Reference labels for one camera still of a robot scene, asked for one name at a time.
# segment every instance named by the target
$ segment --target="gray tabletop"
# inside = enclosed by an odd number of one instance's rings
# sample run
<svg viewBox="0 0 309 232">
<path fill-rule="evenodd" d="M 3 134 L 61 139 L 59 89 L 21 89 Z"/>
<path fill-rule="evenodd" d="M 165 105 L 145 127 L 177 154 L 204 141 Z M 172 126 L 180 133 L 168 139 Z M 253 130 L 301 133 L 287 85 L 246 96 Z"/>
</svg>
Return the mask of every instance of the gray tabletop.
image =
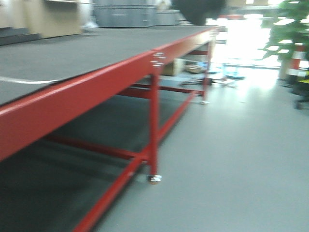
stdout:
<svg viewBox="0 0 309 232">
<path fill-rule="evenodd" d="M 0 46 L 0 104 L 207 29 L 198 26 L 98 28 L 80 35 Z"/>
</svg>

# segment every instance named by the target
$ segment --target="table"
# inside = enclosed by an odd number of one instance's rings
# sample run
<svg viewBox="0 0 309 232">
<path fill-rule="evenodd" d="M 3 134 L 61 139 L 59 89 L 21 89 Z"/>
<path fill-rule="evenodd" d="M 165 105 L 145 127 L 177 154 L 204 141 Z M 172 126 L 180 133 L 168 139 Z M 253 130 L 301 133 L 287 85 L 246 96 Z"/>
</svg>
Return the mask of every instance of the table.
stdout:
<svg viewBox="0 0 309 232">
<path fill-rule="evenodd" d="M 0 160 L 44 136 L 61 144 L 130 160 L 74 229 L 89 231 L 140 165 L 150 166 L 151 183 L 160 181 L 158 143 L 195 95 L 202 96 L 205 102 L 208 81 L 206 73 L 202 90 L 161 87 L 160 73 L 165 64 L 185 54 L 211 57 L 217 30 L 197 26 L 90 29 L 82 35 L 1 47 Z M 203 45 L 208 49 L 199 49 Z M 149 85 L 136 84 L 145 76 L 151 77 Z M 158 126 L 159 90 L 188 93 L 162 127 Z M 141 152 L 49 134 L 116 94 L 149 99 L 150 142 Z"/>
</svg>

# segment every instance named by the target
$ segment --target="green leaves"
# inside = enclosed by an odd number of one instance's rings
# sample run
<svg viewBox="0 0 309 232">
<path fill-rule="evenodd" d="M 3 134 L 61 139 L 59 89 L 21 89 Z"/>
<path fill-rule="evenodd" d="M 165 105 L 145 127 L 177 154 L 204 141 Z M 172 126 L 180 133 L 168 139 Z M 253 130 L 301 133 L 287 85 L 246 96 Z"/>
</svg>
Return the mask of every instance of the green leaves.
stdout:
<svg viewBox="0 0 309 232">
<path fill-rule="evenodd" d="M 303 44 L 306 57 L 309 58 L 309 24 L 302 22 L 309 15 L 309 0 L 285 0 L 279 4 L 278 17 L 272 25 L 269 41 L 262 49 L 266 51 L 263 58 L 278 56 L 279 59 L 290 59 L 296 44 Z"/>
</svg>

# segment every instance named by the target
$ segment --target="plastic container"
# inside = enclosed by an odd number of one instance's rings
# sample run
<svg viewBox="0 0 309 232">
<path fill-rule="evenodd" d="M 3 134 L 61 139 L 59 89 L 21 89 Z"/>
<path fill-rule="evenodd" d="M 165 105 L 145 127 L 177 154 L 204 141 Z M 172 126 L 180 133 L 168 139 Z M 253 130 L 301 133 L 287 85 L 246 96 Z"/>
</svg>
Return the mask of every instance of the plastic container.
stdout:
<svg viewBox="0 0 309 232">
<path fill-rule="evenodd" d="M 138 6 L 155 5 L 155 0 L 93 0 L 97 6 Z"/>
<path fill-rule="evenodd" d="M 154 6 L 95 6 L 94 15 L 99 27 L 144 28 L 156 24 Z"/>
<path fill-rule="evenodd" d="M 179 10 L 167 10 L 156 13 L 157 25 L 178 25 L 179 24 Z"/>
</svg>

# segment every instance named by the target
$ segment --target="red and white striped pole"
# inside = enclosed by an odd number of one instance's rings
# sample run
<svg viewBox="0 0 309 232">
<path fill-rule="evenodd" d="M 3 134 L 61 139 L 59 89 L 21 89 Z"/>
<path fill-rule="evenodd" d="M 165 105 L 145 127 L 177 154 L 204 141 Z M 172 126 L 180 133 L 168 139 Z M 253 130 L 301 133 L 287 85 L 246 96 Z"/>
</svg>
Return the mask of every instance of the red and white striped pole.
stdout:
<svg viewBox="0 0 309 232">
<path fill-rule="evenodd" d="M 290 68 L 286 72 L 286 84 L 288 85 L 293 85 L 297 81 L 300 61 L 305 57 L 304 48 L 303 45 L 296 45 L 296 51 L 293 53 Z"/>
</svg>

